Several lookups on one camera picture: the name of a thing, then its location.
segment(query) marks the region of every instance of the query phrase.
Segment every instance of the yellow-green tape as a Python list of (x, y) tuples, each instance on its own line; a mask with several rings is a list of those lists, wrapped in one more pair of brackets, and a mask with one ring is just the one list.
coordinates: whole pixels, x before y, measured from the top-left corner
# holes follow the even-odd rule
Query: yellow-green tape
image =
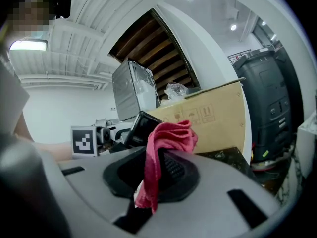
[(262, 157), (265, 158), (266, 155), (268, 155), (268, 151), (266, 150), (265, 153), (263, 153)]

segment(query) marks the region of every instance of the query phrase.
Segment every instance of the person's arm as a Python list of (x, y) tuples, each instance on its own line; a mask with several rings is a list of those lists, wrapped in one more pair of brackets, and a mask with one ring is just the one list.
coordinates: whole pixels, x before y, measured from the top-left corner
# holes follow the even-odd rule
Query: person's arm
[(29, 129), (26, 125), (24, 115), (20, 116), (20, 119), (15, 127), (14, 133), (22, 139), (31, 141), (33, 145), (36, 146), (39, 150), (48, 151), (50, 152), (56, 161), (65, 161), (72, 159), (72, 152), (71, 152), (71, 143), (65, 142), (60, 144), (41, 144), (34, 142)]

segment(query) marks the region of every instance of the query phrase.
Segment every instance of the black camera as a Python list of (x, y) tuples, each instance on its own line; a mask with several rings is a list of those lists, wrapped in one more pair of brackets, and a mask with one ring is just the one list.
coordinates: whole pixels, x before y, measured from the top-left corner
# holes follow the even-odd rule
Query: black camera
[(68, 18), (70, 16), (71, 0), (49, 0), (50, 3), (50, 15), (52, 18)]

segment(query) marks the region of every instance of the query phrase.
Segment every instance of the pink cloth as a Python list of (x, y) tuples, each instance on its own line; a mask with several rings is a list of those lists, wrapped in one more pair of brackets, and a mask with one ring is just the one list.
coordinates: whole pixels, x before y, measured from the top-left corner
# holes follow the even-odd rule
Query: pink cloth
[(190, 128), (191, 125), (189, 120), (179, 123), (163, 122), (149, 135), (144, 180), (135, 200), (135, 205), (139, 208), (151, 208), (154, 214), (158, 207), (159, 180), (161, 178), (158, 149), (176, 149), (193, 153), (198, 136)]

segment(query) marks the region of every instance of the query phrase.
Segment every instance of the clear plastic wrap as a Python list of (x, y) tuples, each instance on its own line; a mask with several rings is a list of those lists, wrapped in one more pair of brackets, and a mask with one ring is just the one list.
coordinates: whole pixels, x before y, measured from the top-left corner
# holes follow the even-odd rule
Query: clear plastic wrap
[(168, 100), (163, 104), (170, 105), (183, 100), (185, 95), (188, 94), (188, 88), (182, 84), (171, 82), (166, 86), (165, 93), (168, 96)]

